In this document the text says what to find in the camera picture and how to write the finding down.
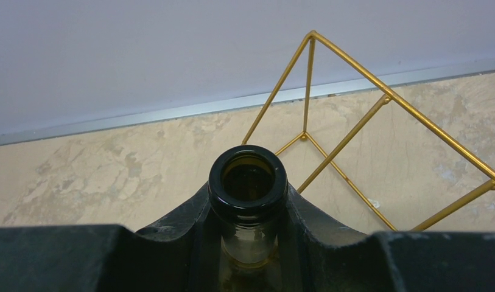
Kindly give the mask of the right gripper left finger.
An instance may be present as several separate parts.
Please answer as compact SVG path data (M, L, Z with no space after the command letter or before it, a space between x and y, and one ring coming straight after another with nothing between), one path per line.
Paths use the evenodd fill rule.
M187 291L206 186L138 230L120 224L0 228L0 291Z

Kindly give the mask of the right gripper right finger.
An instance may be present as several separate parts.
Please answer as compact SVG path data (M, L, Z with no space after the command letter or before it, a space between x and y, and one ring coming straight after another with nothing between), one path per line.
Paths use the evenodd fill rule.
M495 291L495 232L375 232L293 187L279 234L284 291Z

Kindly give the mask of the dark wine bottle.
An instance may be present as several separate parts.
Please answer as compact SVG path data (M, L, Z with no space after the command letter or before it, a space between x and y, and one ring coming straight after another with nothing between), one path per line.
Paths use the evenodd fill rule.
M208 178L220 222L220 291L282 291L278 233L288 198L282 162L270 150L240 145L221 154Z

